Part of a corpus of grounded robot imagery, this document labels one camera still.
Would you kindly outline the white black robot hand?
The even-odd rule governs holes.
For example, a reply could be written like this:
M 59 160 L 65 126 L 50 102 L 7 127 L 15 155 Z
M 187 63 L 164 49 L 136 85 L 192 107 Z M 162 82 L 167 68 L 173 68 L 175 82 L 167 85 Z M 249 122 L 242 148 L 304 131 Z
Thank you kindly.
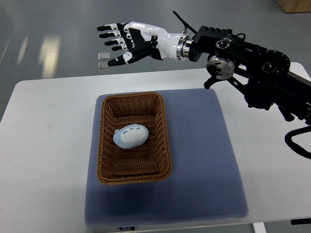
M 183 46 L 190 37 L 185 33 L 169 33 L 165 29 L 140 23 L 111 23 L 97 27 L 100 32 L 108 31 L 99 35 L 99 38 L 115 37 L 104 44 L 107 46 L 116 45 L 112 48 L 113 51 L 127 51 L 123 55 L 109 60 L 108 66 L 122 66 L 134 62 L 134 58 L 144 58 L 152 56 L 158 60 L 172 58 L 175 60 L 185 60 L 183 55 Z

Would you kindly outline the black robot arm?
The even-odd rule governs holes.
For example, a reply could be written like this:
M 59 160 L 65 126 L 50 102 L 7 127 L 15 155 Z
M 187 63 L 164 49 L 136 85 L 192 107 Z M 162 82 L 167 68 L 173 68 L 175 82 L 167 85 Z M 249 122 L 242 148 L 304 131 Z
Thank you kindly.
M 226 80 L 244 95 L 249 107 L 269 110 L 276 104 L 286 121 L 297 117 L 311 122 L 310 81 L 290 72 L 291 63 L 284 53 L 248 43 L 242 33 L 203 26 L 189 37 L 139 22 L 106 24 L 98 31 L 112 50 L 124 50 L 108 62 L 111 67 L 147 56 L 197 62 L 206 53 L 210 74 L 206 89 Z

